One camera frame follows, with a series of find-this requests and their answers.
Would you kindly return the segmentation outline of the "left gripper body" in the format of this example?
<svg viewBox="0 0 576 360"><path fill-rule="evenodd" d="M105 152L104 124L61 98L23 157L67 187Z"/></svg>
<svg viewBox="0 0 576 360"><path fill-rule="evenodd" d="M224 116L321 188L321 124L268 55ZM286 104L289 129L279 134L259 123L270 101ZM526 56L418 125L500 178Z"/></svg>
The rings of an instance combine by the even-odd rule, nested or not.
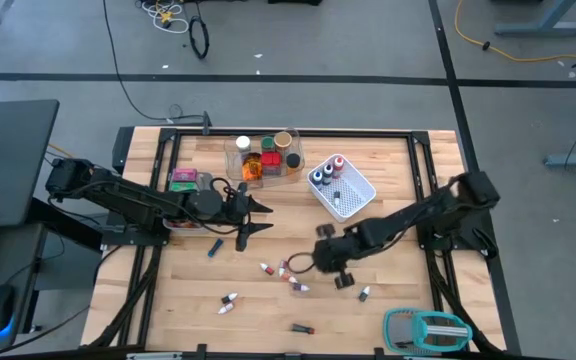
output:
<svg viewBox="0 0 576 360"><path fill-rule="evenodd" d="M197 224L241 225L251 212L251 197L246 188L229 182L211 182L207 189L185 198L185 218Z"/></svg>

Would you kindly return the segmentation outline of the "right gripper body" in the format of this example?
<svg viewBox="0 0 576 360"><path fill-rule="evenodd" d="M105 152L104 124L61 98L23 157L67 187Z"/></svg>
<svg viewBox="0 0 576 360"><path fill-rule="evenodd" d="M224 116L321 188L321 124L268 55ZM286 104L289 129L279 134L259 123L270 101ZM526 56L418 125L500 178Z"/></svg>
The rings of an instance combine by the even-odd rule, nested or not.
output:
<svg viewBox="0 0 576 360"><path fill-rule="evenodd" d="M322 273L343 272L347 261L361 253L360 242L354 236L318 240L312 253L314 266Z"/></svg>

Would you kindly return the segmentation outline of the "red smoked paprika tin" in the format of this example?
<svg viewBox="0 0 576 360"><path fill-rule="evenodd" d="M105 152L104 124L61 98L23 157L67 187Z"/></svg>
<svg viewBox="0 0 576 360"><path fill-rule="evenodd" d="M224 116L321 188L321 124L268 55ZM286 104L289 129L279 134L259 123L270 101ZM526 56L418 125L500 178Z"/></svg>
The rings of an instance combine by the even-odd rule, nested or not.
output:
<svg viewBox="0 0 576 360"><path fill-rule="evenodd" d="M264 152L261 154L262 175L279 176L281 174L282 155L279 152Z"/></svg>

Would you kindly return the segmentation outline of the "white spice jar tan lid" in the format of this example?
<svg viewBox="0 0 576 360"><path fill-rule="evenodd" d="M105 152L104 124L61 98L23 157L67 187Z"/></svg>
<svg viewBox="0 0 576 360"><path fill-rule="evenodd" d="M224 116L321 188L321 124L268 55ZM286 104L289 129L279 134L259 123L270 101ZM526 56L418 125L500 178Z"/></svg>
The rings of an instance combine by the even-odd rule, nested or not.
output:
<svg viewBox="0 0 576 360"><path fill-rule="evenodd" d="M273 141L278 152L285 152L291 147L293 136L287 131L281 131L274 135Z"/></svg>

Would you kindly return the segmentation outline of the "clear plastic bin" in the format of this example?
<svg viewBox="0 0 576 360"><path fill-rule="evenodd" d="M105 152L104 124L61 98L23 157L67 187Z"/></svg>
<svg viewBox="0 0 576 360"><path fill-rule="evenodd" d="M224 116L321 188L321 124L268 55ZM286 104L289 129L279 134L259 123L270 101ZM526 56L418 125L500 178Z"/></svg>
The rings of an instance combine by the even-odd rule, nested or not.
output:
<svg viewBox="0 0 576 360"><path fill-rule="evenodd" d="M242 162L237 151L235 140L237 137L245 135L251 139L251 152L262 154L260 141L264 136L273 136L281 131L287 131L293 136L293 142L288 151L279 152L282 155L281 174L279 176L266 176L257 181L244 181L242 178ZM302 148L302 141L300 133L294 128L286 128L283 130L275 131L261 131L260 133L253 134L252 132L244 133L242 135L234 135L224 141L224 152L226 155L226 174L231 180L245 182L250 187L272 187L287 185L297 182L301 176L302 170L305 166L305 155ZM301 164L297 169L289 169L286 166L286 157L290 153L297 153L301 156Z"/></svg>

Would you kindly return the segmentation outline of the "white perforated plastic basket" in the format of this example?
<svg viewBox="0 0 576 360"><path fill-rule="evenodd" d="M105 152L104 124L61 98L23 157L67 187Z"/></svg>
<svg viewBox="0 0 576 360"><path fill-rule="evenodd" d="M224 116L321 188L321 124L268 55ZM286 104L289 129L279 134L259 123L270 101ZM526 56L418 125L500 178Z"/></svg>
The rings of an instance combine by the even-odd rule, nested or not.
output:
<svg viewBox="0 0 576 360"><path fill-rule="evenodd" d="M323 167L333 161L337 156L344 158L345 164L341 177L335 179L332 176L330 185L314 185L311 180L314 171L322 173ZM324 208L339 223L343 223L353 217L376 197L376 189L363 176L363 174L342 154L333 154L324 162L314 167L307 175L308 185L313 195L319 200ZM333 204L335 191L341 192L339 207Z"/></svg>

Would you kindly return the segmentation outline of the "teal box grater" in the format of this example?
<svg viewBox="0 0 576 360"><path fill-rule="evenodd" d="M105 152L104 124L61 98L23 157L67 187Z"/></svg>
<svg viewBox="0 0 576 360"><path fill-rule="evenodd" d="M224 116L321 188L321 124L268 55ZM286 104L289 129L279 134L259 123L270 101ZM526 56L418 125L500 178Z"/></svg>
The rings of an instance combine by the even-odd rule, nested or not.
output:
<svg viewBox="0 0 576 360"><path fill-rule="evenodd" d="M386 347L403 355L438 355L463 350L472 328L456 315L415 308L388 310L383 319Z"/></svg>

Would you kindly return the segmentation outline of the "grey side desk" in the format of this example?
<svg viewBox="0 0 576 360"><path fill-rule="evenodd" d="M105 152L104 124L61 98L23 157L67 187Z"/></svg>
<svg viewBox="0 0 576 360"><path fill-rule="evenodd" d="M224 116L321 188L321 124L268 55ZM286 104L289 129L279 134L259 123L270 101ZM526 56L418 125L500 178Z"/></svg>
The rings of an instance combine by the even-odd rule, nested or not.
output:
<svg viewBox="0 0 576 360"><path fill-rule="evenodd" d="M43 251L46 230L40 224L0 228L0 285L15 289L11 324L0 332L0 348L10 346L25 326L36 280L32 263Z"/></svg>

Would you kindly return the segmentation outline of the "black desk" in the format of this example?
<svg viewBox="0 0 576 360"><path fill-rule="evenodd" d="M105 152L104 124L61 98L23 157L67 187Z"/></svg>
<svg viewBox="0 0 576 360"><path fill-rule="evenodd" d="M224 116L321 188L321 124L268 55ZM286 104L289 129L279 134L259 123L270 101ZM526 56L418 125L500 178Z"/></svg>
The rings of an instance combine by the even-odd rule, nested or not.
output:
<svg viewBox="0 0 576 360"><path fill-rule="evenodd" d="M28 215L59 102L0 102L0 227Z"/></svg>

